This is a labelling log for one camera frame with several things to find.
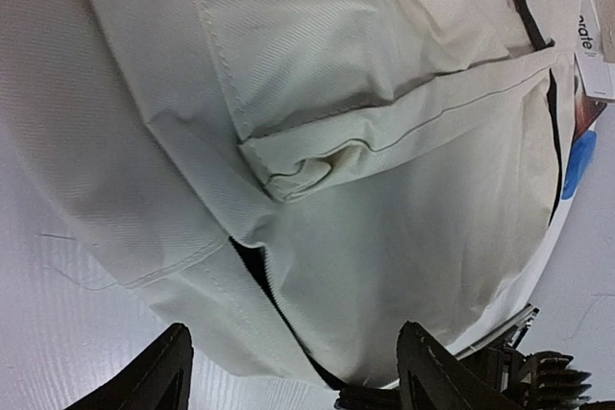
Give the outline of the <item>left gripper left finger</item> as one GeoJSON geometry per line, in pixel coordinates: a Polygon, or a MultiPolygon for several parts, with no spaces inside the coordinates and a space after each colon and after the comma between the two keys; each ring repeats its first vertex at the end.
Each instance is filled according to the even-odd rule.
{"type": "Polygon", "coordinates": [[[107,383],[69,410],[186,410],[194,349],[187,326],[175,323],[107,383]]]}

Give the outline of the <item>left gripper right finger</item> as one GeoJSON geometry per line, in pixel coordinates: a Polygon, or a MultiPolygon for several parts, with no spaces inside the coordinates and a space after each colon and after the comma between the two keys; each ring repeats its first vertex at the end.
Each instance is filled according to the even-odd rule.
{"type": "Polygon", "coordinates": [[[397,340],[404,409],[517,409],[460,364],[420,324],[407,322],[397,340]]]}

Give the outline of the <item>cream canvas backpack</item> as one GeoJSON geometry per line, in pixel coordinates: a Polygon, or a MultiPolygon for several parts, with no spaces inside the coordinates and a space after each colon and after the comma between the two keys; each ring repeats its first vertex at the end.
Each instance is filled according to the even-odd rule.
{"type": "Polygon", "coordinates": [[[581,0],[1,0],[1,126],[87,249],[226,371],[460,353],[560,215],[581,0]]]}

